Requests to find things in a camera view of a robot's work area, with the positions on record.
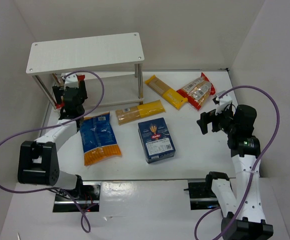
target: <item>white label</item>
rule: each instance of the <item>white label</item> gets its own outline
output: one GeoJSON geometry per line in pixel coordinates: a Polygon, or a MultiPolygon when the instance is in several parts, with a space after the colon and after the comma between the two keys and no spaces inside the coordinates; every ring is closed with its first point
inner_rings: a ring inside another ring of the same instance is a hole
{"type": "Polygon", "coordinates": [[[156,141],[147,142],[146,147],[149,156],[154,154],[161,154],[173,149],[171,141],[168,137],[156,141]]]}
{"type": "Polygon", "coordinates": [[[199,101],[208,91],[209,88],[212,86],[210,82],[206,82],[203,86],[201,86],[199,89],[196,90],[193,97],[199,101]]]}
{"type": "Polygon", "coordinates": [[[190,91],[192,91],[198,84],[200,84],[201,82],[203,82],[204,79],[202,77],[199,77],[197,79],[195,79],[194,81],[191,81],[189,84],[187,84],[185,87],[183,87],[183,90],[187,93],[189,93],[190,91]]]}

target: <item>red package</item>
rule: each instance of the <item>red package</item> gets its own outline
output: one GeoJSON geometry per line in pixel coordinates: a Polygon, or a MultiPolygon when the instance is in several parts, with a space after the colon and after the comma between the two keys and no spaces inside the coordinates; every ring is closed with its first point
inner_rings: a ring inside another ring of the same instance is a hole
{"type": "Polygon", "coordinates": [[[197,110],[200,110],[205,101],[210,95],[215,94],[215,88],[204,73],[201,73],[199,78],[191,81],[177,92],[183,97],[187,98],[188,102],[192,104],[197,110]]]}

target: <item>yellow package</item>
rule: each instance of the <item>yellow package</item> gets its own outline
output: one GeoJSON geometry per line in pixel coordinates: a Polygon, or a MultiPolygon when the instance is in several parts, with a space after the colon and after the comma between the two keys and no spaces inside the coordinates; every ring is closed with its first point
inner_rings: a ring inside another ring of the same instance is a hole
{"type": "Polygon", "coordinates": [[[155,75],[146,80],[145,83],[156,93],[161,95],[167,102],[177,108],[177,110],[179,110],[183,104],[188,101],[186,97],[182,97],[178,92],[176,92],[155,75]]]}
{"type": "Polygon", "coordinates": [[[122,156],[110,124],[110,113],[86,117],[80,127],[84,165],[92,165],[114,156],[122,156]]]}
{"type": "Polygon", "coordinates": [[[152,101],[138,106],[116,110],[118,124],[126,124],[137,119],[165,112],[161,100],[152,101]]]}

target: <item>blue and orange bag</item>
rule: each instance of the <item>blue and orange bag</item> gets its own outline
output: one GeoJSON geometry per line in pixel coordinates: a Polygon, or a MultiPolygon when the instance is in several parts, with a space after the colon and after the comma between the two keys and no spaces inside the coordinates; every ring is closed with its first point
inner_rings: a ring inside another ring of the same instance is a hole
{"type": "Polygon", "coordinates": [[[99,161],[122,156],[119,145],[110,124],[110,113],[85,117],[80,127],[81,141],[84,150],[84,165],[92,165],[99,161]]]}

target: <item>barilla box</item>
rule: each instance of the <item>barilla box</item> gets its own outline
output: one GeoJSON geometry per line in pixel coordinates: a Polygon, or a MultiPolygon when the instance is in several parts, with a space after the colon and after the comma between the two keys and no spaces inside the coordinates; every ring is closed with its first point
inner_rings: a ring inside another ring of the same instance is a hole
{"type": "Polygon", "coordinates": [[[140,122],[138,132],[149,164],[174,156],[176,150],[163,117],[140,122]]]}

